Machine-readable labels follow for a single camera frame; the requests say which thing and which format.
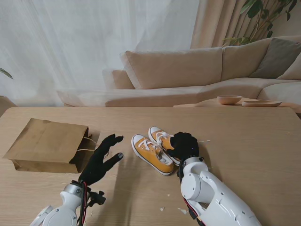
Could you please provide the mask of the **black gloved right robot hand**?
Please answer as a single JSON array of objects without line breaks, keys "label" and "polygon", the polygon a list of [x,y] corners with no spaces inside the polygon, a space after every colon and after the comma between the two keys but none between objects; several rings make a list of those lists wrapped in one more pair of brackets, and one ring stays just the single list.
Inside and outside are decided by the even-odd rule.
[{"label": "black gloved right robot hand", "polygon": [[166,153],[179,161],[190,157],[199,157],[198,141],[190,133],[178,132],[170,138],[173,149],[167,149]]}]

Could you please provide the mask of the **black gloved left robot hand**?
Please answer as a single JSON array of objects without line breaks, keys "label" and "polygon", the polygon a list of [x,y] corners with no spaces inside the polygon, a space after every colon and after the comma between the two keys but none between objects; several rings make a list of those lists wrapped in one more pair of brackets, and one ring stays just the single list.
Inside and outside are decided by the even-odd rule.
[{"label": "black gloved left robot hand", "polygon": [[85,182],[87,186],[90,186],[101,180],[106,172],[124,157],[123,153],[117,153],[104,162],[104,156],[110,148],[121,142],[123,138],[123,136],[116,136],[115,134],[106,137],[90,157],[88,164],[79,176],[79,182]]}]

